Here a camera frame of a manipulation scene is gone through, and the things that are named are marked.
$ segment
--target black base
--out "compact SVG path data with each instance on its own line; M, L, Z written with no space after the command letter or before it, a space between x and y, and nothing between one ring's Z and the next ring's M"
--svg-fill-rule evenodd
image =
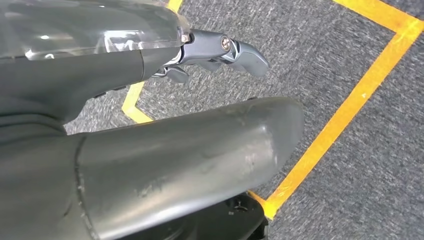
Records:
M262 206L240 194L121 240L268 240Z

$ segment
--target bolt head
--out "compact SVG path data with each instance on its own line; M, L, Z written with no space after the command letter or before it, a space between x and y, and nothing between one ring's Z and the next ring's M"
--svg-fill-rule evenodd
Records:
M225 51L230 50L231 47L231 40L227 37L227 36L223 36L221 38L221 47L222 49L224 49Z
M190 35L188 35L188 34L184 34L184 35L181 35L181 42L183 42L183 43L188 43L188 42L190 42Z

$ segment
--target transparent plastic cover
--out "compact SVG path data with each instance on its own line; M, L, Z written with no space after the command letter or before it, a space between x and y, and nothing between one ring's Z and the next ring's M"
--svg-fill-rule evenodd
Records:
M162 0L0 0L0 60L179 47L190 32Z

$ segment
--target gray carpet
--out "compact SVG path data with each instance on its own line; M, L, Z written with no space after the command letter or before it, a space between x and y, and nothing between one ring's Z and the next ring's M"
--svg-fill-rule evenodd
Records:
M417 18L422 0L387 1ZM305 133L286 166L255 189L266 198L315 139L394 35L330 0L185 0L192 26L257 46L264 78L222 67L186 67L190 83L149 80L138 107L154 119L249 97L289 96L305 109ZM424 239L424 35L354 118L271 223L271 238ZM134 124L126 90L90 100L70 133Z

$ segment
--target yellow floor line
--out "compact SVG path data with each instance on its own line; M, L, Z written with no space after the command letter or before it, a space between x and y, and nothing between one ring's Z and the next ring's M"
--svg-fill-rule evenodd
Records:
M424 30L423 21L409 16L379 0L335 1L385 27L396 30L396 34L318 134L294 168L288 173L287 177L265 201L263 208L266 216L270 219L275 216L278 209L311 172L333 142L339 137Z
M167 7L177 13L182 4L183 0L169 0ZM131 85L121 107L123 113L138 124L152 121L149 116L147 116L136 106L137 100L142 93L144 84L144 82L139 82Z

